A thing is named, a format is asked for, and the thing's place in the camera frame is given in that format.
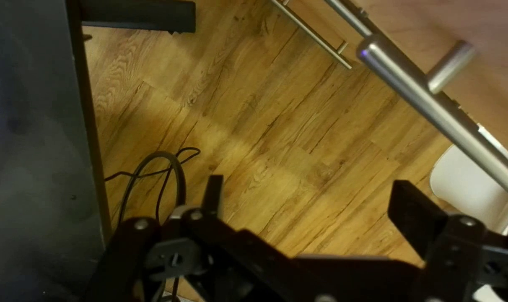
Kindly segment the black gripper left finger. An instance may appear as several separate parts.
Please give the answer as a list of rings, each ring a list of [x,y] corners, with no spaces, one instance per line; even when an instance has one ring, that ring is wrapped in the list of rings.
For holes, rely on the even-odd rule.
[[[223,176],[221,174],[211,174],[206,183],[204,196],[201,201],[201,209],[206,211],[211,216],[219,215],[219,203],[221,203],[221,193],[223,193]]]

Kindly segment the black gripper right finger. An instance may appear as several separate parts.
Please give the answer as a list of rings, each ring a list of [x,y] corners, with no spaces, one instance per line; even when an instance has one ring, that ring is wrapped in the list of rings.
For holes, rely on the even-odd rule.
[[[407,179],[392,183],[387,216],[421,258],[427,256],[447,220],[447,213]]]

